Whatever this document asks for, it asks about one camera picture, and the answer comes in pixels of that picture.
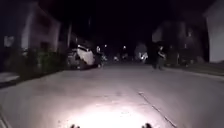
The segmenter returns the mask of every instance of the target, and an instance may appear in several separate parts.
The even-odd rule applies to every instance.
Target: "asphalt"
[[[143,65],[62,71],[0,90],[12,128],[223,128],[224,81]]]

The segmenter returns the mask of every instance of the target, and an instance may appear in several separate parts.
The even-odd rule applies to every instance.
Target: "wall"
[[[203,58],[200,31],[184,21],[166,21],[153,33],[153,41],[162,40],[169,52],[186,59]]]
[[[52,51],[57,51],[60,22],[40,9],[37,4],[30,6],[32,9],[26,19],[22,48],[39,48],[42,42],[46,42]]]
[[[29,3],[32,0],[3,0],[0,2],[0,49],[4,47],[4,36],[13,36],[13,47],[21,44],[21,33],[29,12]]]
[[[216,1],[205,13],[210,42],[210,61],[224,60],[224,1]]]

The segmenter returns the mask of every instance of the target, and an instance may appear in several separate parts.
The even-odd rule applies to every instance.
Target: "pole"
[[[67,40],[68,47],[70,46],[71,33],[72,33],[72,23],[70,23],[69,28],[68,28],[68,40]]]
[[[90,29],[90,25],[91,25],[91,17],[89,18],[89,29]]]

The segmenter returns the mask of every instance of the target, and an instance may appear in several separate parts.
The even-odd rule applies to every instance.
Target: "parked car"
[[[67,67],[70,69],[89,69],[99,67],[101,60],[89,48],[78,45],[68,53]]]

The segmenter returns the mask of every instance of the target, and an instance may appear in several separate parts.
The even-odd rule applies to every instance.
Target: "person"
[[[157,59],[156,68],[162,70],[165,59],[166,59],[166,54],[163,52],[163,46],[160,46],[158,50],[158,59]]]
[[[79,126],[75,126],[74,124],[70,128],[80,128]]]
[[[157,62],[158,62],[158,45],[156,42],[152,42],[150,46],[148,46],[148,61],[152,65],[154,69],[157,68]]]
[[[152,128],[152,126],[149,123],[146,123],[142,128]]]

